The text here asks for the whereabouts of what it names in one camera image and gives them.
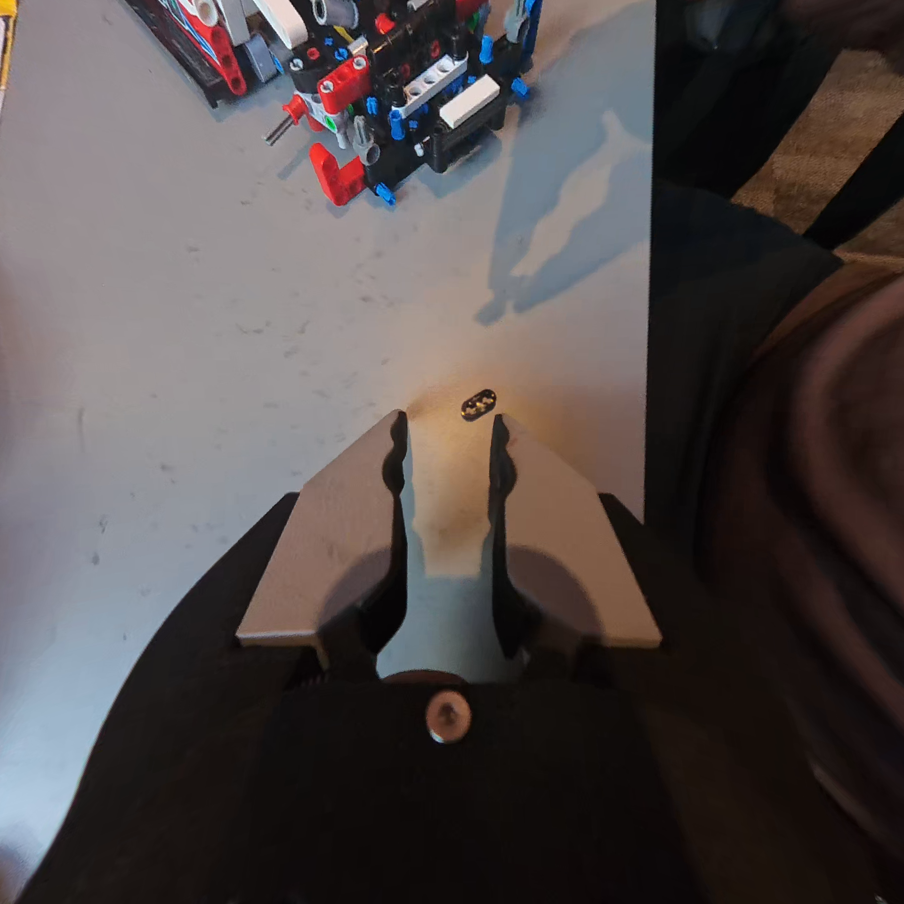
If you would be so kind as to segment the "striped toy brick truck body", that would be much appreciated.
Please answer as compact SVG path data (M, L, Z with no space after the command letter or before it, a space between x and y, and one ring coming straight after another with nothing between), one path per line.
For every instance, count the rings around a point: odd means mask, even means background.
M216 110L284 73L277 36L251 1L124 1Z

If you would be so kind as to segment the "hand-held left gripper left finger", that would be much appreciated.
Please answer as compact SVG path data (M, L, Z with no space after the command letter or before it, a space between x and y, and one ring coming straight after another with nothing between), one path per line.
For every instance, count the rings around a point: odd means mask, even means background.
M392 411L307 481L251 598L243 646L375 657L406 614L409 428Z

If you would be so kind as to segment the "grey desk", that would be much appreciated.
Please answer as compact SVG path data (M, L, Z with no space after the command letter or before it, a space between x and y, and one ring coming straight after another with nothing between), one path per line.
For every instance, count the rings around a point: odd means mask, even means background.
M155 630L389 410L493 388L639 517L655 2L544 2L529 97L343 209L122 2L22 2L2 114L2 901Z

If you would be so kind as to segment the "toy brick vehicle chassis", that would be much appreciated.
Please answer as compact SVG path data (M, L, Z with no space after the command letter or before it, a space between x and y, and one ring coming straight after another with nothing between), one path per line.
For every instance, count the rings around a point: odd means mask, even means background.
M446 172L529 89L542 2L516 1L503 31L486 31L481 1L289 2L293 20L265 13L288 44L294 91L265 136L273 146L301 123L331 135L346 164L321 143L309 159L336 207L365 191L392 207L422 166Z

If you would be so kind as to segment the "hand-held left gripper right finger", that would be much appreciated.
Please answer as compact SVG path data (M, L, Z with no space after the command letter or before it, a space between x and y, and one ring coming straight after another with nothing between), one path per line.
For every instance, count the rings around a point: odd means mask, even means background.
M489 521L492 621L507 659L661 647L593 483L505 414L492 424Z

